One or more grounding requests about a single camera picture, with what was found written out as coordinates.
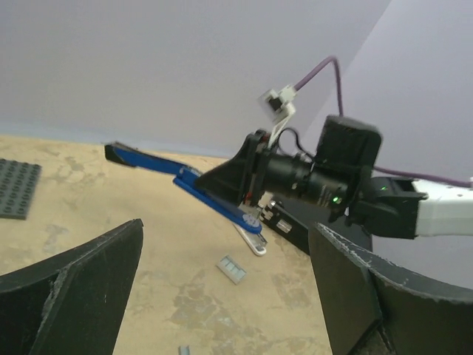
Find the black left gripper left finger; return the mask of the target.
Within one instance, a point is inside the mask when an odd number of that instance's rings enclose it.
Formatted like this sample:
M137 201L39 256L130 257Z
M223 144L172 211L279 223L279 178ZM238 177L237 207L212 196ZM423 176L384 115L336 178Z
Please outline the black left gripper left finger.
M1 276L2 354L112 354L143 247L122 225Z

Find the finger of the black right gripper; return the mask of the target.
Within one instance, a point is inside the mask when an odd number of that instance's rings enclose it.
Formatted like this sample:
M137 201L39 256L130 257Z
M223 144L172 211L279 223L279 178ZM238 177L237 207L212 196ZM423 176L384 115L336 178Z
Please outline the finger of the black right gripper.
M232 159L200 175L194 185L228 203L241 203L248 191L254 158L255 139L246 138Z

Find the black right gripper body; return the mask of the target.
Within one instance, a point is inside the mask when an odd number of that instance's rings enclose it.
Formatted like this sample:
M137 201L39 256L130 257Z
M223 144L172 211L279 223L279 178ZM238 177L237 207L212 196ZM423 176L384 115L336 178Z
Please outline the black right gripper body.
M258 129L249 134L244 142L244 158L245 164L243 169L243 178L241 183L242 204L245 206L255 206L257 204L257 197L261 197L259 192L256 192L255 180L256 172L259 164L259 156L261 151L268 146L270 133Z

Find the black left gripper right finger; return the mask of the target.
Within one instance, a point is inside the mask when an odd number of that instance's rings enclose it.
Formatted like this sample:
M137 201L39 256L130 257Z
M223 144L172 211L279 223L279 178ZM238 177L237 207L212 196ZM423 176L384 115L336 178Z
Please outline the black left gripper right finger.
M321 223L309 246L333 354L472 353L472 290L400 267Z

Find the blue black stapler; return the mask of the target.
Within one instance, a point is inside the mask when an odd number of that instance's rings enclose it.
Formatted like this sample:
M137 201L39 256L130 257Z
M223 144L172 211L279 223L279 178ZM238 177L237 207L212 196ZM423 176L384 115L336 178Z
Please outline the blue black stapler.
M104 154L108 161L122 166L142 168L161 174L172 175L175 185L179 186L185 192L221 214L232 223L235 223L251 234L259 234L262 231L262 224L257 217L198 189L194 185L194 182L202 172L188 164L150 155L117 141L106 143L104 145Z

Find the white stapler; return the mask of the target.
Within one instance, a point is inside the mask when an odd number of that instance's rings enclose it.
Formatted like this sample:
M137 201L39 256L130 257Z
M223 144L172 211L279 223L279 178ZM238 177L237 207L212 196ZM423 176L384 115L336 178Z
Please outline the white stapler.
M261 257L266 254L266 246L268 242L261 234L252 234L237 224L234 224L234 228L238 231L239 235L256 256Z

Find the grey staple tray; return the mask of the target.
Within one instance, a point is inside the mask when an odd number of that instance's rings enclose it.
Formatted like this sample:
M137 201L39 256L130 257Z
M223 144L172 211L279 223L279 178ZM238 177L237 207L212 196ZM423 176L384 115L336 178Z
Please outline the grey staple tray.
M234 284L238 285L247 275L237 262L235 262L229 255L225 255L217 264L216 267Z

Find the grey staple strip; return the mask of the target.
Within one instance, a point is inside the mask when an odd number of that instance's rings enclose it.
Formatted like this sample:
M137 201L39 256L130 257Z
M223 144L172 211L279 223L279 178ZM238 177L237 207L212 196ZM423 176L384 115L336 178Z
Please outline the grey staple strip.
M179 355L190 355L190 347L188 345L180 345L178 348Z

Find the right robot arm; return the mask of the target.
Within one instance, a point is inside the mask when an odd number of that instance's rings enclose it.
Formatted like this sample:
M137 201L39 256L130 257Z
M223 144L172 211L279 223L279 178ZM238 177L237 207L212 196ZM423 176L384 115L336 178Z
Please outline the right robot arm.
M413 239L472 234L472 188L424 177L374 176L382 136L370 124L336 115L324 122L313 157L283 155L263 131L195 185L235 206L270 192L328 210L379 237Z

